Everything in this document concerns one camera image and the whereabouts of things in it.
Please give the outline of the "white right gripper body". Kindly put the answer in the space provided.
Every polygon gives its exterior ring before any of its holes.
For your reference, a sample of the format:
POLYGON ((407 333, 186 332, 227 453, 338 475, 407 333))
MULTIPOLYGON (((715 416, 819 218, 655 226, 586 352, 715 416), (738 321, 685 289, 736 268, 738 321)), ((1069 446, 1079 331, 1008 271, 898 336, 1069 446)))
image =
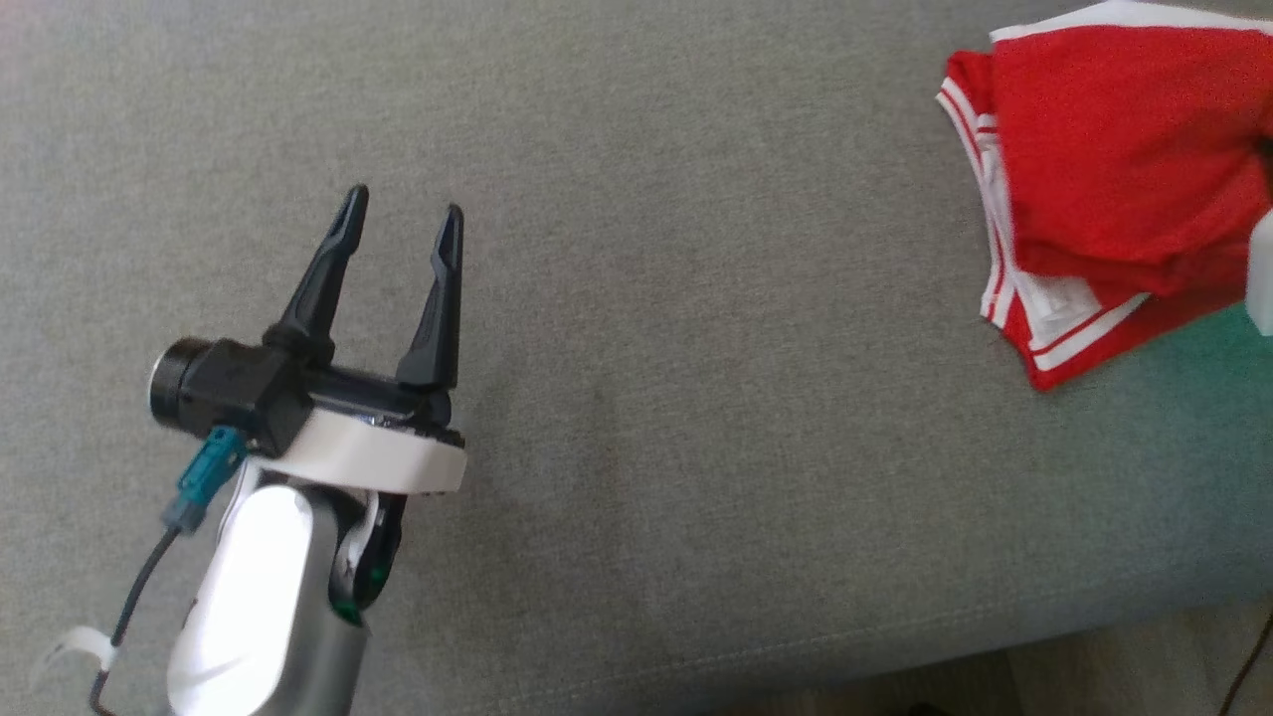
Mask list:
POLYGON ((1250 236, 1246 312, 1262 336, 1273 338, 1273 209, 1255 224, 1250 236))

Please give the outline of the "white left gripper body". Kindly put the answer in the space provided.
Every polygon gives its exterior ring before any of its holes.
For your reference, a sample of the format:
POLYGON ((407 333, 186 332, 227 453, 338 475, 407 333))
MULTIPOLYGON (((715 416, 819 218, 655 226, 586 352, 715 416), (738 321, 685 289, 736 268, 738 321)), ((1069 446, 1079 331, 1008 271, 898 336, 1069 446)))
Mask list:
POLYGON ((401 496, 460 490, 467 454, 451 427, 451 392, 353 369, 309 369, 313 412, 266 471, 346 490, 401 496))

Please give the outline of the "grey sofa seat cushion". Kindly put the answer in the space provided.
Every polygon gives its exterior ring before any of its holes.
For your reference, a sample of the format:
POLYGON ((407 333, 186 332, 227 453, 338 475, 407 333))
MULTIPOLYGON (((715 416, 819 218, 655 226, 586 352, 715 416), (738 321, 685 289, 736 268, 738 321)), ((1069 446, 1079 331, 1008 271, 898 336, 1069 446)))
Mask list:
POLYGON ((1214 313, 1054 392, 979 313, 934 96, 1097 0, 0 3, 0 716, 87 716, 197 445, 354 183, 340 364, 465 213, 460 493, 410 499, 358 716, 696 710, 1273 589, 1273 345, 1214 313))

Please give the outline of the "white paper tag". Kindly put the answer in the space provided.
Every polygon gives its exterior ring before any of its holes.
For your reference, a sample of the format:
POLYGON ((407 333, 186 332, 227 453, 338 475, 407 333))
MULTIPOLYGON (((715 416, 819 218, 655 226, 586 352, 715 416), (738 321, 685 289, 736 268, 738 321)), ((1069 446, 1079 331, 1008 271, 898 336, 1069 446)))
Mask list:
POLYGON ((98 661, 95 671, 109 674, 115 666, 115 659, 118 657, 118 643, 115 643, 109 634, 104 634, 104 631, 90 628, 90 626, 73 626, 36 657, 29 671, 28 685, 32 691, 37 689, 55 662, 73 654, 95 657, 98 661))

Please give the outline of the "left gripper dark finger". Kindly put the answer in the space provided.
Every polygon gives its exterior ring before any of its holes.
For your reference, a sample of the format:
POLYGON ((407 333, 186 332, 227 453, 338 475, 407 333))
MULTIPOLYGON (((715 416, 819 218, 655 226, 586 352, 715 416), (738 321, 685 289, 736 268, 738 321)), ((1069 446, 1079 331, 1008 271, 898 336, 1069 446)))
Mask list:
POLYGON ((423 391, 457 386, 462 313, 463 211, 449 204, 429 265, 434 282, 418 331, 396 368, 396 381, 423 391))
POLYGON ((330 335, 348 271, 364 231, 370 191, 354 185, 336 213, 330 231, 314 250, 313 259, 292 299, 264 333, 264 345, 292 355, 308 366, 327 366, 335 357, 330 335))

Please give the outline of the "red jersey with number 23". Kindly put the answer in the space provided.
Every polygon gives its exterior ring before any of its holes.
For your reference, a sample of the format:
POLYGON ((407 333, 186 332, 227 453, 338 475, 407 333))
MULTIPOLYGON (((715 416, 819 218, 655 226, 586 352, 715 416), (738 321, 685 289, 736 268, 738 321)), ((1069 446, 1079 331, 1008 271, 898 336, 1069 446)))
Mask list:
POLYGON ((990 69, 988 54, 952 54, 934 99, 959 132, 981 192, 990 245, 990 276, 981 296, 981 317, 1015 347, 1032 389, 1046 392, 1244 299, 1246 270, 1223 288, 1155 297, 1110 282, 1043 276, 1018 268, 990 69))

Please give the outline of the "red shorts with white band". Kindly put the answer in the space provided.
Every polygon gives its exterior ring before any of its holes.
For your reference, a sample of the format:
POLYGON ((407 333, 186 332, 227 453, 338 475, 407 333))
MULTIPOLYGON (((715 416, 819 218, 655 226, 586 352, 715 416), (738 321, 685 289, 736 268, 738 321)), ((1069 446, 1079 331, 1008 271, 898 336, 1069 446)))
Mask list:
POLYGON ((1240 299, 1273 211, 1273 20, 1108 0, 990 38, 1018 266, 1240 299))

